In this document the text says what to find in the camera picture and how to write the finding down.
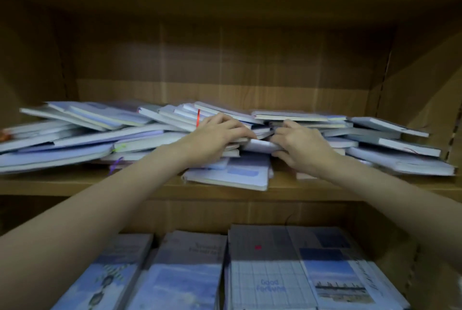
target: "pile of books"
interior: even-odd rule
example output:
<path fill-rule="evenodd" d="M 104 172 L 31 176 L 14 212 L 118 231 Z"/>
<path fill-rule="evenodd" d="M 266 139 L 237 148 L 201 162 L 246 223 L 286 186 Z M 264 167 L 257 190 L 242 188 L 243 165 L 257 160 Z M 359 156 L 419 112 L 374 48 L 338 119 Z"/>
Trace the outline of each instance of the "pile of books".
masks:
<path fill-rule="evenodd" d="M 228 236 L 174 231 L 158 249 L 150 249 L 152 240 L 116 236 L 52 310 L 410 308 L 337 227 L 232 225 Z"/>
<path fill-rule="evenodd" d="M 232 225 L 226 310 L 403 310 L 409 303 L 337 227 Z"/>
<path fill-rule="evenodd" d="M 266 110 L 246 114 L 203 102 L 163 107 L 135 101 L 48 102 L 20 111 L 46 120 L 3 130 L 3 138 L 9 140 L 0 142 L 0 174 L 85 161 L 124 168 L 219 112 L 241 121 L 257 139 L 238 138 L 217 163 L 188 170 L 185 180 L 265 190 L 271 176 L 269 155 L 281 150 L 268 140 L 285 119 L 318 129 L 339 154 L 368 165 L 404 174 L 453 175 L 455 170 L 438 158 L 440 149 L 401 140 L 402 133 L 421 137 L 428 133 L 370 117 Z M 297 178 L 312 177 L 297 173 Z"/>

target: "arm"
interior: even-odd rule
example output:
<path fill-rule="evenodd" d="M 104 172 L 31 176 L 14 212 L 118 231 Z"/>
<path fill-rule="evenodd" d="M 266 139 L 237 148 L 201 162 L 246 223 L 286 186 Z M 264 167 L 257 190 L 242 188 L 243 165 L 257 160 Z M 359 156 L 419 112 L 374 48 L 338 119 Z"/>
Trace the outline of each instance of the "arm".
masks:
<path fill-rule="evenodd" d="M 273 155 L 297 170 L 360 195 L 419 242 L 462 272 L 462 204 L 335 153 L 317 130 L 286 120 Z"/>
<path fill-rule="evenodd" d="M 0 237 L 2 308 L 50 309 L 153 191 L 188 167 L 218 160 L 240 137 L 256 138 L 229 116 L 207 118 L 188 136 Z"/>

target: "hand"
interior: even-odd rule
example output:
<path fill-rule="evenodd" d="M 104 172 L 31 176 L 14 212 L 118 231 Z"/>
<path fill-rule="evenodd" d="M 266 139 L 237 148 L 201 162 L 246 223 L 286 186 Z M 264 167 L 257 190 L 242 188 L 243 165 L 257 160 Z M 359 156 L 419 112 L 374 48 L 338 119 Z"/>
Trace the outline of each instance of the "hand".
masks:
<path fill-rule="evenodd" d="M 219 160 L 226 145 L 240 137 L 257 138 L 239 120 L 218 113 L 205 118 L 196 130 L 169 146 L 186 155 L 187 168 L 199 168 Z"/>
<path fill-rule="evenodd" d="M 316 129 L 308 129 L 292 120 L 276 129 L 271 142 L 284 150 L 272 153 L 298 172 L 325 178 L 338 166 L 342 156 L 336 153 Z"/>

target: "gray notebook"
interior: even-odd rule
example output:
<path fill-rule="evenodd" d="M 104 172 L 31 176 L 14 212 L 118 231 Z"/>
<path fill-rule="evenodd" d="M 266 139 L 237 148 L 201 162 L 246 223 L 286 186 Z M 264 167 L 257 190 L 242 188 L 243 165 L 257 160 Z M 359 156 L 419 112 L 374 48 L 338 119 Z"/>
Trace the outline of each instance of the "gray notebook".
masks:
<path fill-rule="evenodd" d="M 284 226 L 232 225 L 233 310 L 310 310 L 316 300 Z"/>

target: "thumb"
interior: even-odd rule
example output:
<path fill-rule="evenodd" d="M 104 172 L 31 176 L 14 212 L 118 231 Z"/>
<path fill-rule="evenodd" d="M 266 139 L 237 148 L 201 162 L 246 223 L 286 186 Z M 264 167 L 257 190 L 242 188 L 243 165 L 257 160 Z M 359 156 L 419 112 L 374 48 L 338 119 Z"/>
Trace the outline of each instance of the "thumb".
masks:
<path fill-rule="evenodd" d="M 287 153 L 287 152 L 285 152 L 283 150 L 277 150 L 277 151 L 271 153 L 271 155 L 275 156 L 275 157 L 277 157 L 279 159 L 282 159 L 290 167 L 293 167 L 295 165 L 295 161 L 293 161 L 293 159 L 291 158 L 289 153 Z"/>

